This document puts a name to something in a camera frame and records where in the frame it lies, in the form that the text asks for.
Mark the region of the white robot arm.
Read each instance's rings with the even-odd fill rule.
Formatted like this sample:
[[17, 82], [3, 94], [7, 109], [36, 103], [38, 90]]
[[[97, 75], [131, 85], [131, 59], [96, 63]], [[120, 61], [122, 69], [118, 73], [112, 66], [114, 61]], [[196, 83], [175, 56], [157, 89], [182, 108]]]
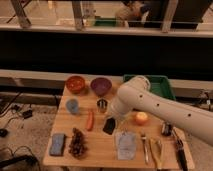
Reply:
[[142, 75], [123, 83], [108, 106], [108, 114], [121, 119], [133, 109], [148, 112], [213, 146], [213, 112], [160, 97], [151, 93], [150, 87]]

